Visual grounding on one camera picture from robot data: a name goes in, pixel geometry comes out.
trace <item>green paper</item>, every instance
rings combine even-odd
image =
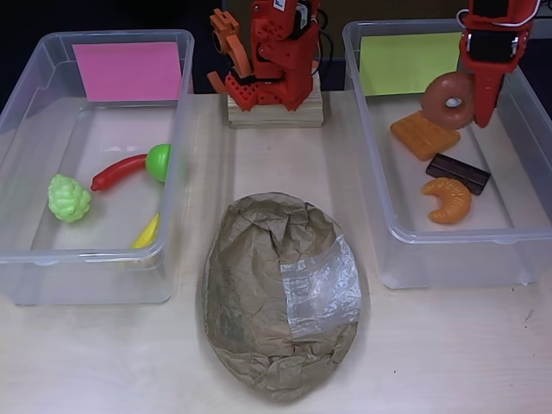
[[[368,36],[361,41],[364,94],[421,93],[433,79],[454,72],[461,33]]]

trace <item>dark background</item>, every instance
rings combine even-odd
[[[253,0],[228,0],[228,9],[248,25],[248,6]],[[324,0],[330,12],[329,32],[334,38],[337,60],[323,88],[340,89],[345,65],[339,59],[341,30],[352,20],[452,17],[464,7],[464,0]],[[153,0],[140,5],[136,0],[42,0],[12,1],[9,15],[3,12],[0,27],[0,109],[13,90],[28,58],[40,38],[52,32],[139,28],[183,28],[196,41],[193,83],[196,93],[211,93],[206,75],[217,70],[223,75],[228,65],[212,44],[209,16],[220,0]],[[247,39],[247,29],[243,36]],[[532,41],[521,67],[533,89],[552,114],[552,41]]]
[[[196,45],[193,78],[196,92],[211,92],[206,74],[228,71],[226,60],[213,47],[209,16],[220,0],[42,0],[13,1],[15,14],[3,13],[0,27],[0,109],[42,36],[52,32],[138,28],[183,28]]]

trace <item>crumpled brown paper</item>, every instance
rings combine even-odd
[[[292,337],[280,271],[327,252],[341,234],[322,211],[281,193],[243,198],[224,214],[205,265],[205,332],[223,365],[270,398],[305,395],[337,369],[354,340],[357,319]],[[355,294],[360,306],[358,285]]]

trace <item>clear tape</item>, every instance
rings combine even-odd
[[[280,265],[292,338],[358,322],[361,286],[353,252],[343,235],[322,254]]]

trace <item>paper bag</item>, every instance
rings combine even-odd
[[[325,381],[356,335],[361,289],[337,224],[281,193],[234,202],[204,272],[204,327],[223,365],[276,400]]]

